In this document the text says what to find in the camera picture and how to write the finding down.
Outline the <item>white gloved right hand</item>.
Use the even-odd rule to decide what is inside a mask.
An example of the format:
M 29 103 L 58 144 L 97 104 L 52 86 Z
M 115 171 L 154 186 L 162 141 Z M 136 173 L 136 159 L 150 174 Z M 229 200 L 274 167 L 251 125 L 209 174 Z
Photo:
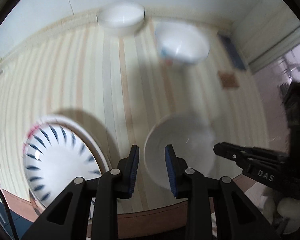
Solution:
M 296 232 L 300 228 L 300 199 L 282 197 L 278 192 L 266 187 L 262 193 L 260 210 L 266 220 L 275 225 L 282 219 L 283 234 Z

